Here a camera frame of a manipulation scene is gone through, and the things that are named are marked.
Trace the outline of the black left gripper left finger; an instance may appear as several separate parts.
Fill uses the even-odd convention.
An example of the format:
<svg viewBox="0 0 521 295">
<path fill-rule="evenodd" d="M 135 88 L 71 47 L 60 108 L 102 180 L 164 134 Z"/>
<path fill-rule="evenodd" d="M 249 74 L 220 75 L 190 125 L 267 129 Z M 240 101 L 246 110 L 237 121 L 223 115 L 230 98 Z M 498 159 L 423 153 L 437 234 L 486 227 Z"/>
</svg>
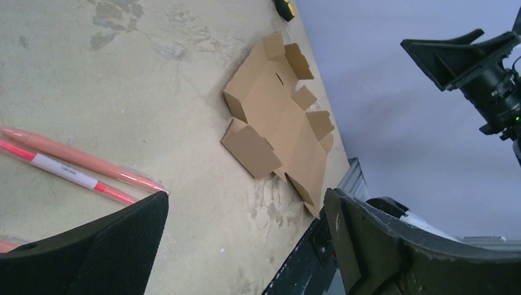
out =
<svg viewBox="0 0 521 295">
<path fill-rule="evenodd" d="M 1 254 L 1 294 L 144 294 L 168 216 L 168 196 Z"/>
</svg>

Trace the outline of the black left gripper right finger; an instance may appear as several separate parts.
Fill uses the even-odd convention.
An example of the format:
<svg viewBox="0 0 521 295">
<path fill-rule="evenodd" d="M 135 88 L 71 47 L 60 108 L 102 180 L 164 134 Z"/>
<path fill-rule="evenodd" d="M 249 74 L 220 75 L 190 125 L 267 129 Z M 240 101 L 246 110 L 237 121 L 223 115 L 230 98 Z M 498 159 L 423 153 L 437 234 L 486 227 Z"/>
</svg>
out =
<svg viewBox="0 0 521 295">
<path fill-rule="evenodd" d="M 324 210 L 347 294 L 519 294 L 520 253 L 456 242 L 328 189 Z"/>
</svg>

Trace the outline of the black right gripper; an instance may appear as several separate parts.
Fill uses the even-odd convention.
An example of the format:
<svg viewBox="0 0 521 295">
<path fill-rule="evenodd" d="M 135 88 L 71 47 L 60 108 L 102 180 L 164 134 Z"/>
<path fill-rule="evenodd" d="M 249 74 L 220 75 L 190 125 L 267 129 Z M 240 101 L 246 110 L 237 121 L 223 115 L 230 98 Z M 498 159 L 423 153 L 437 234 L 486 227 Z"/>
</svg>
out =
<svg viewBox="0 0 521 295">
<path fill-rule="evenodd" d="M 520 73 L 503 60 L 520 36 L 507 31 L 477 42 L 483 35 L 475 29 L 446 40 L 404 39 L 401 47 L 439 90 L 461 90 L 485 119 L 484 135 L 514 141 L 520 138 Z"/>
</svg>

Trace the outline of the brown cardboard box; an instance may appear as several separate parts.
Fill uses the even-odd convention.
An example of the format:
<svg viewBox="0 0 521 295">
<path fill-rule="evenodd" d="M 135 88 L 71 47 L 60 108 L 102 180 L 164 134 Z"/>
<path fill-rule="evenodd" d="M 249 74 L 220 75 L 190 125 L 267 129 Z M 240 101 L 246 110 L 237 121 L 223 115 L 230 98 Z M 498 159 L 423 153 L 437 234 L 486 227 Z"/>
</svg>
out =
<svg viewBox="0 0 521 295">
<path fill-rule="evenodd" d="M 329 112 L 311 110 L 317 99 L 299 85 L 312 79 L 298 44 L 280 32 L 260 38 L 224 88 L 233 119 L 221 142 L 254 178 L 291 183 L 319 216 L 334 125 Z"/>
</svg>

